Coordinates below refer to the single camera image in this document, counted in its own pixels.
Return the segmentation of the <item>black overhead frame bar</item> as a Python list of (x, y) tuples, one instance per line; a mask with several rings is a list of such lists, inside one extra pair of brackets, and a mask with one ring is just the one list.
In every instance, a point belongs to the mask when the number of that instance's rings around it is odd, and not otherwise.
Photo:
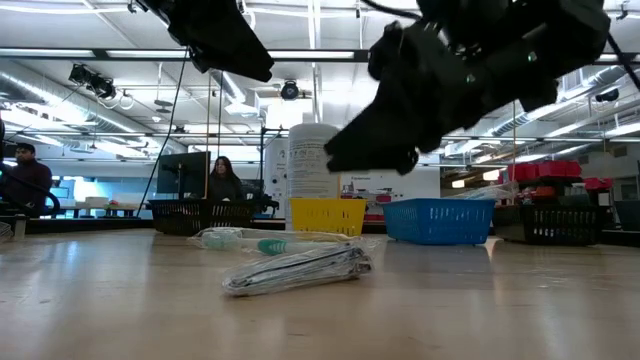
[[(276, 62), (332, 62), (365, 63), (367, 50), (269, 50)], [(0, 47), (0, 58), (39, 60), (92, 60), (92, 61), (179, 61), (184, 58), (181, 49), (73, 49)]]

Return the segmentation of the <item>black plastic basket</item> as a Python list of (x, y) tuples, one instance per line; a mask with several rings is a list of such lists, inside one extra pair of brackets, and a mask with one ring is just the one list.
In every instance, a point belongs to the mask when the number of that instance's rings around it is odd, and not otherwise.
[(158, 232), (187, 237), (210, 227), (248, 227), (255, 212), (251, 201), (151, 200), (150, 205)]
[(577, 205), (511, 205), (497, 207), (492, 224), (506, 241), (529, 245), (591, 246), (598, 242), (607, 210)]

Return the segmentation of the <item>white wipes canister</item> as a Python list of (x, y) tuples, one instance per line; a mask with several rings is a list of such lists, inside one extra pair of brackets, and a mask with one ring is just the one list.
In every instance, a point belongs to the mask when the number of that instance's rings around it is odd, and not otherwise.
[(322, 123), (302, 123), (289, 130), (285, 229), (292, 230), (291, 198), (339, 198), (339, 176), (327, 169), (325, 144), (339, 129)]

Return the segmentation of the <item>silver toothpaste tube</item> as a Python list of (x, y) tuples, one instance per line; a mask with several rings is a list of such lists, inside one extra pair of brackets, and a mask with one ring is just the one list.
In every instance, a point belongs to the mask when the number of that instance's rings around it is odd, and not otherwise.
[(373, 261), (352, 243), (283, 254), (231, 268), (222, 281), (225, 293), (247, 297), (357, 279), (373, 269)]

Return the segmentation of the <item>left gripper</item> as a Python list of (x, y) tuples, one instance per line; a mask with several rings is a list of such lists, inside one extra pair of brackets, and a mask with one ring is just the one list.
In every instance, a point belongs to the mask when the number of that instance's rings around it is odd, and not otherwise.
[(144, 8), (166, 26), (174, 41), (192, 48), (202, 73), (230, 72), (261, 82), (272, 78), (273, 58), (251, 32), (236, 0), (144, 0)]

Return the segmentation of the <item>white signboard panel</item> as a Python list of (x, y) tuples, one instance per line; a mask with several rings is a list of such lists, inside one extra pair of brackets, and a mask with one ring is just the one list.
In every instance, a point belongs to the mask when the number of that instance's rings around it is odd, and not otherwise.
[[(289, 141), (287, 138), (268, 138), (264, 141), (263, 180), (265, 193), (274, 200), (289, 197), (304, 197), (300, 190), (291, 190), (287, 179)], [(370, 171), (330, 175), (328, 191), (312, 195), (312, 198), (335, 198), (344, 189), (365, 190), (369, 194), (382, 189), (391, 189), (393, 200), (410, 198), (439, 198), (440, 169), (418, 167), (407, 175), (395, 171)]]

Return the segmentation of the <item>person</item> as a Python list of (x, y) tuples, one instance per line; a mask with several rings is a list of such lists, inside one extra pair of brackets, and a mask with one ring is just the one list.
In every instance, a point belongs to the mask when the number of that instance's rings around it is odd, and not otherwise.
[(241, 201), (245, 199), (239, 177), (230, 160), (219, 156), (209, 175), (207, 198), (213, 201)]
[(0, 176), (0, 198), (25, 205), (30, 215), (38, 218), (47, 210), (46, 194), (52, 187), (52, 172), (37, 161), (35, 147), (28, 143), (16, 144), (15, 162)]

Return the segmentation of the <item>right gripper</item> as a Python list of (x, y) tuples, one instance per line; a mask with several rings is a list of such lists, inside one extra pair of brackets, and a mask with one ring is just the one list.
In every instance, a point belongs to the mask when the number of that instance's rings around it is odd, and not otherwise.
[(369, 52), (368, 71), (379, 82), (374, 100), (326, 143), (328, 170), (406, 175), (418, 163), (415, 150), (434, 149), (447, 133), (513, 100), (528, 111), (553, 103), (547, 32), (541, 25), (460, 55), (431, 28), (387, 26)]

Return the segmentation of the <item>green toothbrush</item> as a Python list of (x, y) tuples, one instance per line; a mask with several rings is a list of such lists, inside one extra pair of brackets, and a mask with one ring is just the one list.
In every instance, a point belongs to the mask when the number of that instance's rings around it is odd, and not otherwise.
[(380, 244), (380, 240), (326, 232), (211, 227), (189, 237), (187, 243), (207, 250), (259, 252), (277, 256), (334, 245), (355, 245), (371, 252)]

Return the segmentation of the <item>background work table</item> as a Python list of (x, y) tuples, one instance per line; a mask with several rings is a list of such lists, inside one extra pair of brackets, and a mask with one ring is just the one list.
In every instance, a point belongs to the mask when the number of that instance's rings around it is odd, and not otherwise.
[(60, 213), (71, 213), (74, 219), (96, 217), (133, 218), (138, 212), (138, 204), (119, 202), (106, 197), (87, 197), (84, 201), (63, 199)]

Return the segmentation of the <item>red storage bins row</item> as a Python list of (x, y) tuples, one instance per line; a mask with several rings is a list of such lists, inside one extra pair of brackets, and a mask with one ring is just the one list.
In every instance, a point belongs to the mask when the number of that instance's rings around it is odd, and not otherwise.
[(537, 163), (517, 163), (501, 170), (498, 175), (500, 183), (509, 181), (525, 182), (542, 178), (582, 178), (582, 169), (575, 161), (549, 160)]

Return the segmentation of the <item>black aluminium table frame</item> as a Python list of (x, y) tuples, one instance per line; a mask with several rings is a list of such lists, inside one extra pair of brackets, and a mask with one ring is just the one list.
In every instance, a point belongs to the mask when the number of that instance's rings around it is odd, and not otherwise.
[[(21, 216), (0, 216), (0, 222), (15, 227), (17, 221), (26, 221), (26, 234), (68, 233), (82, 231), (153, 229), (151, 220), (134, 218), (98, 219), (29, 219)], [(624, 230), (604, 230), (600, 244), (633, 247), (640, 249), (640, 232)]]

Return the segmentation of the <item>blue plastic basket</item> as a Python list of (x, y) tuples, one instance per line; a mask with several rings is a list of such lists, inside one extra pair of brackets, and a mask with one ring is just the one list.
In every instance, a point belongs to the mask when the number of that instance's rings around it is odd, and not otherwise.
[(383, 206), (387, 235), (418, 245), (486, 242), (494, 200), (416, 198)]

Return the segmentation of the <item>blue toothbrush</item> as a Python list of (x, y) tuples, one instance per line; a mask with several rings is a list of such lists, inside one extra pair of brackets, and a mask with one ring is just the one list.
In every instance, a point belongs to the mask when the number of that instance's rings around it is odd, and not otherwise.
[(491, 185), (482, 188), (472, 189), (456, 195), (452, 199), (466, 200), (504, 200), (513, 199), (519, 193), (518, 182), (508, 182), (505, 184)]

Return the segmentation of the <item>yellow plastic basket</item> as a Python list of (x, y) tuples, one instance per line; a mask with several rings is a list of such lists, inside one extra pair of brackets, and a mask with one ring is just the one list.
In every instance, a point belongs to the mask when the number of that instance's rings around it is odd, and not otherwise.
[(292, 198), (292, 226), (296, 231), (360, 236), (366, 205), (365, 199)]

